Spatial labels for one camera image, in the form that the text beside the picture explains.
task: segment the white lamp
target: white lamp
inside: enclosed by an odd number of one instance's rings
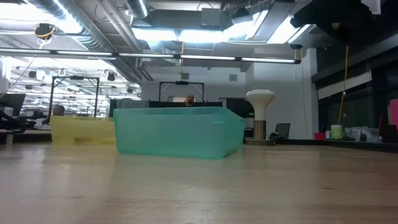
[[[274,98],[275,93],[269,90],[253,90],[246,94],[254,108],[254,139],[267,138],[266,111]]]

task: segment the yellow plastic bin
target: yellow plastic bin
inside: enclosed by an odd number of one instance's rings
[[[116,145],[112,118],[51,116],[50,125],[55,144]]]

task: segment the office chair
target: office chair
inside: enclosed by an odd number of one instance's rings
[[[271,133],[270,139],[289,139],[290,123],[277,124],[275,132]]]

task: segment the pink object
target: pink object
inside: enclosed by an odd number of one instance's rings
[[[391,100],[390,101],[390,106],[391,106],[392,122],[398,128],[398,99]]]
[[[326,133],[314,133],[315,140],[326,140]]]

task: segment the computer monitor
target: computer monitor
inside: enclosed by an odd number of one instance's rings
[[[14,109],[13,116],[19,116],[26,94],[5,94],[0,98],[0,107],[11,107]]]

